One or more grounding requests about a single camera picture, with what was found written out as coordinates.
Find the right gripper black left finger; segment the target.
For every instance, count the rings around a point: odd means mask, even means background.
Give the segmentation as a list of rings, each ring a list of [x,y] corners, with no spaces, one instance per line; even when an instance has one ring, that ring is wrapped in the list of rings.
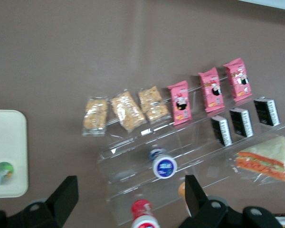
[[[44,201],[34,202],[7,219],[8,228],[61,228],[78,203],[77,176],[68,176]]]

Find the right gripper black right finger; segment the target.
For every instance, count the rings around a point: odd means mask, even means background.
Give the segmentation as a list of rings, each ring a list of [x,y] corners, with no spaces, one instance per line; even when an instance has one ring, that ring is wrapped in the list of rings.
[[[185,201],[191,216],[180,228],[225,228],[227,205],[217,198],[208,198],[194,175],[185,176]]]

